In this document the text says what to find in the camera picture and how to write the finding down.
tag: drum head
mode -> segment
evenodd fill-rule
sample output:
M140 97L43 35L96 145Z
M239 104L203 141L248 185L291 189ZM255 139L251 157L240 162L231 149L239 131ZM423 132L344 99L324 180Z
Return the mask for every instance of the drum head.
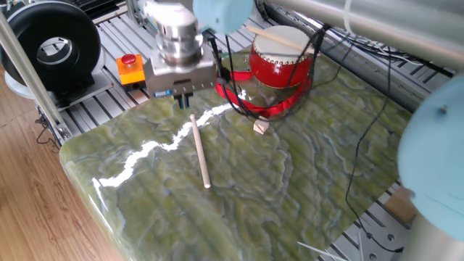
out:
M280 36L300 46L306 46L310 38L301 30L291 26L277 25L265 29L265 32ZM256 36L254 40L254 48L258 54L266 61L275 61L283 64L294 64L302 51L293 47L278 43L264 36Z

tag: black wire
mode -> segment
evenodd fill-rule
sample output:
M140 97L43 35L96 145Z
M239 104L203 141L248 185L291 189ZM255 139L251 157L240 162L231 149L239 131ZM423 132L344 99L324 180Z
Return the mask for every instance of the black wire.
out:
M49 138L47 141L39 141L40 138L42 137L42 135L45 133L45 131L47 131L47 130L50 130L50 131L51 131L50 124L49 124L49 122L46 120L45 116L41 115L41 117L38 118L38 119L35 121L35 123L40 124L40 125L42 125L42 127L43 127L43 130L41 131L40 134L38 134L38 137L37 137L37 139L36 139L37 144L45 145L45 144L52 143L53 146L51 147L51 152L53 152L53 153L55 153L55 154L58 154L58 153L59 153L60 147L59 147L59 145L58 145L58 143L57 143L56 138L54 138L54 140L51 139L51 138Z
M349 45L349 48L348 48L347 53L343 56L343 58L341 58L340 65L339 65L339 69L337 69L337 71L335 72L335 75L332 77L332 79L330 79L330 80L328 80L328 81L326 81L326 82L323 82L323 83L319 83L319 84L317 84L315 87L322 86L322 85L327 84L327 83L331 83L331 82L333 82L333 81L339 76L339 73L340 73L340 71L341 71L341 65L344 63L345 59L348 57L348 54L351 52L352 47L353 47L353 43L351 43L351 44Z
M384 113L384 110L386 108L386 105L388 104L388 101L390 100L390 98L388 97L388 94L390 93L390 72L391 72L391 69L392 69L392 60L389 59L389 71L388 71L388 92L387 92L387 97L385 99L385 102L384 102L384 105L382 106L381 110L377 113L376 117L372 120L372 122L370 122L369 126L365 129L364 133L362 134L360 140L357 142L356 144L356 152L355 152L355 161L353 163L353 170L351 172L351 176L349 177L349 183L348 183L348 188L347 188L347 193L345 194L345 201L347 202L348 204L348 207L351 209L351 211L353 211L353 213L356 215L356 218L357 218L357 221L358 223L361 225L361 228L362 230L364 231L364 233L366 234L366 236L368 237L368 239L372 239L379 247L381 247L383 250L385 251L388 251L388 252L393 252L393 253L400 253L403 251L403 247L400 247L398 249L387 249L386 247L382 246L374 237L373 237L373 234L372 233L369 233L364 225L363 225L363 222L361 221L361 218L360 216L357 214L356 210L352 207L352 205L349 203L348 201L348 196L349 196L349 190L351 189L351 185L353 183L353 178L355 176L355 171L356 171L356 165L357 165L357 158L358 158L358 154L359 154L359 149L360 149L360 145L361 145L361 142L363 141L363 139L366 137L366 135L368 134L369 130L372 128L372 126L377 122L377 120L380 118L380 116L382 116L382 114Z

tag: red drum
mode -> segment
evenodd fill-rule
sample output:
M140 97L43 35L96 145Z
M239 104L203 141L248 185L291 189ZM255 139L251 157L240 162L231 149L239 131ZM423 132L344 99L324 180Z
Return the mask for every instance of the red drum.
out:
M265 31L300 46L306 46L310 40L305 33L290 26L278 25L267 28ZM272 88L285 88L301 52L298 49L270 40L269 38L256 36L249 56L249 66L252 74L261 83ZM311 64L312 55L306 53L300 59L289 87L296 86L306 79Z

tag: white cable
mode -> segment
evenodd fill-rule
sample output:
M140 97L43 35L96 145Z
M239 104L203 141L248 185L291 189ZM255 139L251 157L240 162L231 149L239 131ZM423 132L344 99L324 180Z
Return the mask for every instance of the white cable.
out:
M345 1L345 8L343 11L343 23L345 25L345 29L347 29L348 33L353 33L351 30L351 26L349 26L349 8L351 7L351 0Z
M297 242L297 243L298 243L298 245L304 246L304 247L306 247L306 248L308 248L308 249L311 249L312 251L316 251L316 252L319 253L319 254L324 254L324 255L326 255L326 256L332 257L332 258L335 259L335 260L338 260L338 261L348 261L348 260L346 260L346 259L337 257L336 255L329 254L329 253L326 253L326 252L324 252L324 251L320 251L319 249L316 249L316 248L314 248L314 247L312 247L312 246L308 246L308 245L306 245L306 244L303 244L302 242Z

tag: green marble surface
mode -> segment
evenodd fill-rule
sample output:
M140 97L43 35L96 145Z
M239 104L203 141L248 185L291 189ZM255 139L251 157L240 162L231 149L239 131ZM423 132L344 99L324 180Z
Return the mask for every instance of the green marble surface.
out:
M318 58L315 83L338 68ZM355 144L384 96L342 70L264 136L214 90L191 109L150 100L68 141L60 159L95 221L127 260L314 260L355 220L344 202ZM203 187L196 115L212 188ZM366 210L397 179L410 114L393 102L360 147L351 201Z

